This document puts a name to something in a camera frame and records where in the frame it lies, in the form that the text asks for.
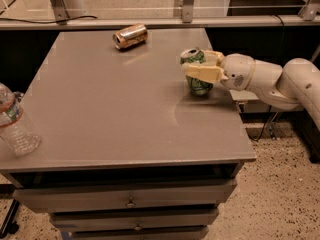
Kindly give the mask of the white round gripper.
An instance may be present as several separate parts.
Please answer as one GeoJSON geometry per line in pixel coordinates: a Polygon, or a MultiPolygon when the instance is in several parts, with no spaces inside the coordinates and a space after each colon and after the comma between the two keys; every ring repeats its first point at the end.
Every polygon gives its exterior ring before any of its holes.
{"type": "Polygon", "coordinates": [[[208,63],[184,63],[181,69],[186,76],[208,83],[220,82],[231,90],[242,91],[248,87],[255,68],[252,57],[242,54],[224,57],[221,52],[213,50],[204,50],[203,53],[208,63]]]}

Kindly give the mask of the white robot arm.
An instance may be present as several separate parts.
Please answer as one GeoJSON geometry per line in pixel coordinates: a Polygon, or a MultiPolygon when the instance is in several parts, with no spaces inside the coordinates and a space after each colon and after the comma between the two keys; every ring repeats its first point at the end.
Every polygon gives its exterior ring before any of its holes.
{"type": "Polygon", "coordinates": [[[224,56],[218,51],[191,48],[181,53],[180,64],[190,78],[250,91],[281,110],[302,106],[320,129],[320,70],[306,59],[292,59],[281,67],[242,54],[224,56]]]}

